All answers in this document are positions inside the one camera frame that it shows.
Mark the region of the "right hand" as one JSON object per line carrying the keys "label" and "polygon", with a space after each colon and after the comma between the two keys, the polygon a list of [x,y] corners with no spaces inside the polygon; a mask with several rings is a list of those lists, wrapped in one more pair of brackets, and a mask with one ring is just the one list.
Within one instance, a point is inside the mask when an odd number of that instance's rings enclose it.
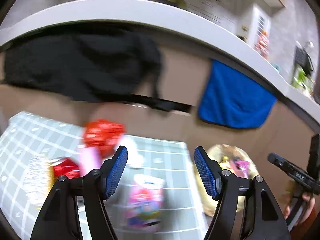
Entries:
{"label": "right hand", "polygon": [[[307,202],[307,206],[306,206],[306,210],[303,213],[303,216],[298,220],[298,222],[295,224],[295,226],[304,223],[310,217],[310,215],[314,209],[315,202],[316,202],[313,194],[311,194],[311,193],[305,192],[305,193],[303,193],[302,197],[303,197],[304,201]],[[291,204],[291,201],[284,209],[283,215],[284,215],[285,219],[287,219],[288,216],[290,215],[290,212],[291,212],[290,211],[290,204]]]}

